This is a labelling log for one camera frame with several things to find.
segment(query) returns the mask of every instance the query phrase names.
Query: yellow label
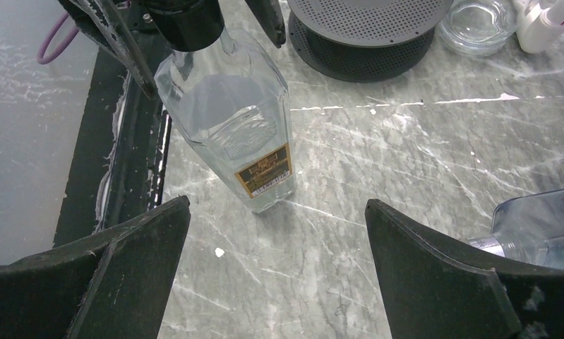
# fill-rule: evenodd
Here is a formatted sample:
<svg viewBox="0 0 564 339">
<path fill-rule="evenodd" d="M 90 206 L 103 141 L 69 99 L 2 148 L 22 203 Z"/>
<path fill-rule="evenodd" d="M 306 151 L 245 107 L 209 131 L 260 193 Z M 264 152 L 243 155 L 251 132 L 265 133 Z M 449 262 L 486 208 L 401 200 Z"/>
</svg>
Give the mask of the yellow label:
<svg viewBox="0 0 564 339">
<path fill-rule="evenodd" d="M 288 143 L 236 173 L 236 178 L 252 198 L 292 175 Z"/>
</svg>

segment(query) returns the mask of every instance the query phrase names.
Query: screw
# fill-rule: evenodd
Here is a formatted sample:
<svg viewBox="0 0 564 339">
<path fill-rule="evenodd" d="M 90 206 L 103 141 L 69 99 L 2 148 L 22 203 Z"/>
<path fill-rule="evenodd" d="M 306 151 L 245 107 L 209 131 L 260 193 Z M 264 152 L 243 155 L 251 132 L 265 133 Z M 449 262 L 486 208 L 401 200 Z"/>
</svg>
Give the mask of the screw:
<svg viewBox="0 0 564 339">
<path fill-rule="evenodd" d="M 152 22 L 152 18 L 150 17 L 149 13 L 146 13 L 145 15 L 143 15 L 143 20 L 145 21 L 145 23 L 151 23 Z"/>
</svg>

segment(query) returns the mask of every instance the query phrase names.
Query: gray wall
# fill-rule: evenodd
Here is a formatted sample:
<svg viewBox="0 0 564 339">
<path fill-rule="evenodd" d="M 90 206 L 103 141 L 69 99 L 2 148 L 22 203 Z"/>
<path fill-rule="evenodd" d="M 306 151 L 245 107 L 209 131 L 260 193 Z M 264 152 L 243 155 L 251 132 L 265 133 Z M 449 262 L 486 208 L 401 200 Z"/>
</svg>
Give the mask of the gray wall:
<svg viewBox="0 0 564 339">
<path fill-rule="evenodd" d="M 2 264 L 52 247 L 68 181 L 97 47 L 80 33 L 56 61 L 37 64 L 63 12 L 56 0 L 0 0 Z"/>
</svg>

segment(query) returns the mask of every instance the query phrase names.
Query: black bottle cap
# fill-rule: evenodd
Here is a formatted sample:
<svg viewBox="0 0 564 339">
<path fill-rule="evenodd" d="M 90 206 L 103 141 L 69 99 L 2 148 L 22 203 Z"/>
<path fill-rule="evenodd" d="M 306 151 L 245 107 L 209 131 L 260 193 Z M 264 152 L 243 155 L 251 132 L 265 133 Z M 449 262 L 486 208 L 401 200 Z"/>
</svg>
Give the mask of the black bottle cap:
<svg viewBox="0 0 564 339">
<path fill-rule="evenodd" d="M 143 0 L 169 46 L 194 52 L 211 45 L 224 30 L 218 0 Z"/>
</svg>

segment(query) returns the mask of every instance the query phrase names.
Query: lying bottle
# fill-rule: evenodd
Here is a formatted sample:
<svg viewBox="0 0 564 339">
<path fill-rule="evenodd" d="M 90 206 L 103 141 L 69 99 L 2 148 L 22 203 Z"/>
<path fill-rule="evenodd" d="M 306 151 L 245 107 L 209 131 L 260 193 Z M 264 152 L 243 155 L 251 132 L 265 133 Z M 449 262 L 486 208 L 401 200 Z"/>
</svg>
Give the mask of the lying bottle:
<svg viewBox="0 0 564 339">
<path fill-rule="evenodd" d="M 491 235 L 468 242 L 516 261 L 564 269 L 564 189 L 500 204 Z"/>
<path fill-rule="evenodd" d="M 145 5 L 173 49 L 155 81 L 186 142 L 255 213 L 292 194 L 288 86 L 263 47 L 228 34 L 217 0 Z"/>
</svg>

